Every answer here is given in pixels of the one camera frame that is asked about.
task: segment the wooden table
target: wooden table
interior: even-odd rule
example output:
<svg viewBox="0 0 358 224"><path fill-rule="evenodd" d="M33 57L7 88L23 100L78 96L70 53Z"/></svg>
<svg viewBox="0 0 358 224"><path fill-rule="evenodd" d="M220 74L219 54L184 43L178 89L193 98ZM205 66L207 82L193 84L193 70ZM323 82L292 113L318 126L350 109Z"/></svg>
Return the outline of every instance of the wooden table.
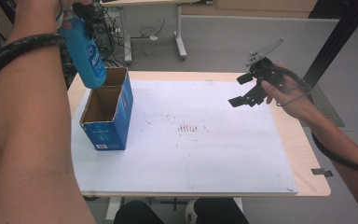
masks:
<svg viewBox="0 0 358 224"><path fill-rule="evenodd" d="M182 9L181 4L184 3L194 3L198 2L199 0L117 0L112 2L103 3L101 2L102 7L116 7L118 9L118 13L120 15L121 27L124 37L124 60L127 64L131 63L132 56L131 56L131 37L128 34L126 20L128 17L131 17L127 14L129 9L134 9L137 7L142 7L137 11L132 13L133 17L137 17L140 13L148 13L154 14L153 9L155 5L176 5L176 31L174 32L175 40L177 47L179 49L179 54L182 59L185 59L187 56L185 46L182 40L182 22L181 22L181 15Z"/></svg>
<svg viewBox="0 0 358 224"><path fill-rule="evenodd" d="M235 81L241 75L239 73L198 73L198 72L140 72L130 71L131 80L190 80L190 81ZM74 115L76 108L83 97L85 87L80 78L76 76L68 91L71 113ZM286 152L298 187L296 196L328 196L331 192L323 175L314 175L311 169L320 168L315 155L310 147L307 136L298 122L288 116L275 104L270 105L272 117L275 120L282 145Z"/></svg>

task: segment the hand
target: hand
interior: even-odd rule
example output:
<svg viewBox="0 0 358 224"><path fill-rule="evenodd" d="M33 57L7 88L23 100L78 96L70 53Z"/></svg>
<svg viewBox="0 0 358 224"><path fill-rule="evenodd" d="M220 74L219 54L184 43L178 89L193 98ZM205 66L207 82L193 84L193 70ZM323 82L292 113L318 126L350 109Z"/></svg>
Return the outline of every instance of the hand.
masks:
<svg viewBox="0 0 358 224"><path fill-rule="evenodd" d="M65 14L65 10L68 10L74 3L80 3L83 5L89 5L92 3L91 0L15 0L16 6L24 6L24 5L35 5L39 8L55 8L55 16L57 17L60 14L60 11L62 10L62 15ZM70 22L63 21L62 15L57 19L57 28L60 28L61 26L71 29Z"/></svg>
<svg viewBox="0 0 358 224"><path fill-rule="evenodd" d="M267 81L261 82L261 87L268 95L267 104L270 104L272 98L274 98L277 103L282 105L283 110L288 115L307 121L317 108L310 102L294 80L288 76L283 76L283 81L284 90L287 93L279 91Z"/></svg>
<svg viewBox="0 0 358 224"><path fill-rule="evenodd" d="M70 4L69 7L67 7L67 6L65 6L65 7L62 6L62 7L63 7L63 10L69 9L74 3L80 3L80 4L85 5L85 6L91 4L91 0L72 0L72 1L70 1L70 2L72 2L72 4ZM63 17L64 17L64 18L67 17L67 13L66 13L65 11L63 12ZM58 21L58 23L57 23L57 28L60 28L61 26L62 26L63 28L65 28L65 29L72 29L72 24L71 24L71 22L66 21L66 20L63 20L62 17L59 18L59 21Z"/></svg>

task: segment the open box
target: open box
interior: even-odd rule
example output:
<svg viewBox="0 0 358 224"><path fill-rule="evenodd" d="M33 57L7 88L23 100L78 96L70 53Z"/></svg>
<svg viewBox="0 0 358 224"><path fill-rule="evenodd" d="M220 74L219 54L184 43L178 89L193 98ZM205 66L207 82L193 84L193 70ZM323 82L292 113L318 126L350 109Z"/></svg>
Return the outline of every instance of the open box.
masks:
<svg viewBox="0 0 358 224"><path fill-rule="evenodd" d="M97 150L123 150L132 110L127 68L106 68L104 84L90 91L80 125Z"/></svg>

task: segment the spray bottle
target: spray bottle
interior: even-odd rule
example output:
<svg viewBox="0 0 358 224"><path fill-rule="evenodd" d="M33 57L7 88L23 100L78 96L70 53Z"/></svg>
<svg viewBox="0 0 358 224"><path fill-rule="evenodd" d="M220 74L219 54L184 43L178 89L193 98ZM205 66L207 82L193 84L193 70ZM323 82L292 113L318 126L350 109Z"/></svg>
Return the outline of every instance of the spray bottle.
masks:
<svg viewBox="0 0 358 224"><path fill-rule="evenodd" d="M72 24L71 29L60 28L65 44L84 85L90 89L102 86L106 79L106 69L92 36L85 29L85 22L73 11L67 12L64 20Z"/></svg>

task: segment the forearm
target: forearm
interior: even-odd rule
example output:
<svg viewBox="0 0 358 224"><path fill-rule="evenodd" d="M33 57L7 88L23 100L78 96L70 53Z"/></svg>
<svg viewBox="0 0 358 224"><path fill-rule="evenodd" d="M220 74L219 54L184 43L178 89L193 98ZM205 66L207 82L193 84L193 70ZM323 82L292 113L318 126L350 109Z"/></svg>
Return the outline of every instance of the forearm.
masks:
<svg viewBox="0 0 358 224"><path fill-rule="evenodd" d="M58 7L57 0L19 1L7 42L57 33ZM26 52L0 71L0 223L93 222L70 143L59 47Z"/></svg>
<svg viewBox="0 0 358 224"><path fill-rule="evenodd" d="M326 149L354 163L358 163L358 145L316 108L306 119L312 132Z"/></svg>
<svg viewBox="0 0 358 224"><path fill-rule="evenodd" d="M54 19L54 11L59 6L57 2L43 1L45 4L39 9L36 9L37 2L42 1L30 2L33 3L27 6L19 2L14 29L7 42L28 35L57 32ZM62 135L57 138L54 132ZM55 140L39 147L37 144L45 144L46 141L42 141L45 138ZM69 147L69 139L70 116L59 47L24 53L0 72L1 154L2 150L21 146L27 140L31 140L29 143L34 141L34 147L43 151L45 147L58 144Z"/></svg>
<svg viewBox="0 0 358 224"><path fill-rule="evenodd" d="M327 150L358 164L358 146L321 112L313 111L305 122ZM358 202L358 171L336 161L332 163Z"/></svg>

